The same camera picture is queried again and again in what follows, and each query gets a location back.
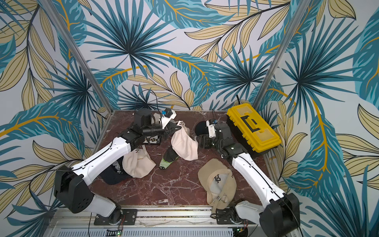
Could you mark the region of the tan khaki cap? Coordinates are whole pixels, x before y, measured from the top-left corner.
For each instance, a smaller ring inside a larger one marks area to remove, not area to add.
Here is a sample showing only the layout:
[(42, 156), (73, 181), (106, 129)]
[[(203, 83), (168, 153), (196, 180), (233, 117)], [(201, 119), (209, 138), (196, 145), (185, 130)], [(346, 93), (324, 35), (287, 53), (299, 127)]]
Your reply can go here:
[(212, 206), (211, 217), (223, 210), (234, 199), (237, 184), (232, 171), (220, 160), (211, 159), (199, 171), (198, 179), (206, 191), (206, 201)]

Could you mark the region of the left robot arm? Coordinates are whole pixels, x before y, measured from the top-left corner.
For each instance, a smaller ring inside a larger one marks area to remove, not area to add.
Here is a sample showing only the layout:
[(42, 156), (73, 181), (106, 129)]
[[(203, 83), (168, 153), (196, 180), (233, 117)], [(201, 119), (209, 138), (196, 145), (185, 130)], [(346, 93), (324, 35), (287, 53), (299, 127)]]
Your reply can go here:
[(180, 126), (173, 121), (175, 117), (176, 112), (167, 108), (160, 113), (158, 123), (152, 123), (151, 110), (140, 109), (134, 112), (133, 124), (104, 148), (79, 164), (57, 169), (54, 196), (72, 213), (86, 211), (107, 218), (120, 214), (121, 209), (115, 202), (93, 193), (89, 185), (113, 163), (142, 145), (146, 137), (168, 137), (180, 130)]

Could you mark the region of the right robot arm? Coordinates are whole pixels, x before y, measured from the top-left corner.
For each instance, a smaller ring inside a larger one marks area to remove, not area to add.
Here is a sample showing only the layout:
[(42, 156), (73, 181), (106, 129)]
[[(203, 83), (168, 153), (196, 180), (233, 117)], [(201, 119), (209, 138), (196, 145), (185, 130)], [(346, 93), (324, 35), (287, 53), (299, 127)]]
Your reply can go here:
[(252, 211), (249, 202), (241, 202), (235, 207), (240, 218), (259, 224), (268, 237), (282, 237), (300, 228), (298, 198), (286, 194), (258, 168), (245, 147), (234, 141), (226, 123), (201, 121), (195, 133), (201, 147), (216, 149), (258, 195), (263, 210)]

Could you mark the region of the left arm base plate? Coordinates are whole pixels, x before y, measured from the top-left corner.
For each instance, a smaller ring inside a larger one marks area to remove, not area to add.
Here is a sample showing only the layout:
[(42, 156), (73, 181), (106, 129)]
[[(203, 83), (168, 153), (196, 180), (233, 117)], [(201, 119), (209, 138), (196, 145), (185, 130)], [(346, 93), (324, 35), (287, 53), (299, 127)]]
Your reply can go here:
[(132, 226), (135, 225), (137, 217), (137, 209), (116, 209), (109, 217), (103, 217), (101, 215), (96, 215), (94, 220), (95, 226), (118, 226), (126, 225)]

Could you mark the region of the cream Colorado cap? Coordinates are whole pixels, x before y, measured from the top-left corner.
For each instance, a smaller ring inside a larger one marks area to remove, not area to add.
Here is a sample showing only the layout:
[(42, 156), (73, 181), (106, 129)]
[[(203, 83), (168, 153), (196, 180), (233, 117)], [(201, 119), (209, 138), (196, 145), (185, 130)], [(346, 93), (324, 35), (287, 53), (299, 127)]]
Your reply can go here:
[(150, 158), (145, 145), (124, 155), (122, 160), (123, 170), (133, 178), (147, 176), (155, 166), (156, 163)]

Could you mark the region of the navy black cap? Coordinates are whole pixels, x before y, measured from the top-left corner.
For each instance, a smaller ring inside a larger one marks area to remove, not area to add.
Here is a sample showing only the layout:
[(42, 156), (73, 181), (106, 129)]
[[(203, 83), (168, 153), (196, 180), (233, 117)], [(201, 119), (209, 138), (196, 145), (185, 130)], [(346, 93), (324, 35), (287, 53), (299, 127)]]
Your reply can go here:
[(103, 179), (105, 183), (107, 183), (108, 185), (115, 185), (123, 180), (132, 178), (132, 176), (127, 174), (123, 169), (122, 162), (123, 157), (113, 162), (100, 174), (100, 177)]

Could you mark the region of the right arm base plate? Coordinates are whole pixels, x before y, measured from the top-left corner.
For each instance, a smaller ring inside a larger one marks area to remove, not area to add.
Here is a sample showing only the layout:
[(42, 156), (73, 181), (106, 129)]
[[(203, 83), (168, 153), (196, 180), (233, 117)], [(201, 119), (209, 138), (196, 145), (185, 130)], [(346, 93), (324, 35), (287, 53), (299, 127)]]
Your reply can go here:
[(241, 219), (234, 207), (228, 207), (225, 209), (216, 209), (216, 213), (210, 215), (212, 219), (215, 219), (218, 225), (243, 225), (253, 224), (253, 222), (246, 219)]

